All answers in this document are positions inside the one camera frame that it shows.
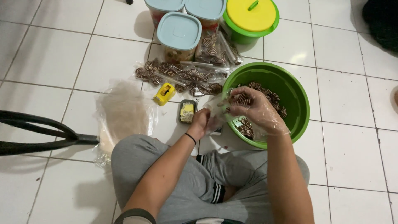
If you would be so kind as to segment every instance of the gray sweatpants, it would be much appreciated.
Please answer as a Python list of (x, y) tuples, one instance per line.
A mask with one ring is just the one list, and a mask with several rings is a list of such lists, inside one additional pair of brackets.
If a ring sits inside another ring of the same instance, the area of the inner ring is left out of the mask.
[[(113, 183), (123, 208), (147, 169), (168, 149), (145, 135), (121, 140), (113, 149)], [(297, 162), (308, 184), (309, 170)], [(239, 190), (226, 202), (211, 204), (215, 182)], [(159, 224), (181, 224), (206, 217), (227, 218), (247, 224), (273, 223), (267, 189), (267, 151), (234, 151), (203, 155), (201, 163), (189, 157), (171, 196), (160, 210)]]

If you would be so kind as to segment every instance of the green container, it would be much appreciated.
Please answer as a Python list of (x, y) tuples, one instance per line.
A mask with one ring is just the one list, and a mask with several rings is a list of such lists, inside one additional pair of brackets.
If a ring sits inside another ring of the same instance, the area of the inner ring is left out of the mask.
[(271, 2), (275, 6), (275, 11), (276, 11), (275, 22), (272, 24), (272, 26), (269, 29), (266, 29), (261, 32), (250, 32), (238, 27), (231, 21), (231, 19), (228, 17), (227, 11), (225, 10), (222, 17), (224, 18), (225, 23), (231, 28), (232, 31), (230, 36), (231, 40), (238, 44), (251, 44), (257, 41), (258, 38), (272, 33), (279, 24), (279, 10), (272, 0)]
[[(304, 134), (310, 120), (310, 104), (299, 81), (291, 73), (277, 65), (254, 62), (235, 70), (227, 78), (223, 92), (229, 88), (236, 88), (240, 83), (248, 84), (251, 81), (256, 81), (262, 87), (278, 94), (279, 104), (287, 110), (287, 116), (283, 120), (291, 132), (293, 143), (296, 142)], [(267, 143), (253, 141), (242, 135), (233, 121), (228, 122), (228, 125), (243, 141), (254, 147), (267, 149)]]

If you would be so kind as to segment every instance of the yellow tape dispenser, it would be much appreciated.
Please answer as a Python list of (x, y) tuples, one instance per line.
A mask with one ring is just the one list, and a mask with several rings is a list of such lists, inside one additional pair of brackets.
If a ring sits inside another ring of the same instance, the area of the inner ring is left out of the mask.
[(153, 100), (159, 105), (165, 105), (176, 94), (176, 89), (170, 83), (164, 83)]

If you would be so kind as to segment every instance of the person's left hand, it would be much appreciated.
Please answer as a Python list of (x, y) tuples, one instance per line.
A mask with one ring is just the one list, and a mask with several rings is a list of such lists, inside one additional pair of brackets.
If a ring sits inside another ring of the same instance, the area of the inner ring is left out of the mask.
[(196, 141), (199, 141), (206, 134), (207, 123), (210, 118), (210, 110), (203, 108), (195, 113), (193, 116), (192, 124), (187, 133), (192, 136)]

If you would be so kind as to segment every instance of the person's right hand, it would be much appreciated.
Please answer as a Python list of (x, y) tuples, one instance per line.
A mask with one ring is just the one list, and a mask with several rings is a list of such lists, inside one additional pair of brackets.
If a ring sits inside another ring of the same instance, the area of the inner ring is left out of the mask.
[(263, 128), (270, 135), (290, 133), (283, 119), (262, 92), (246, 86), (231, 91), (231, 96), (239, 94), (246, 94), (252, 99), (252, 103), (248, 107), (231, 106), (230, 113), (232, 116), (246, 116), (251, 122)]

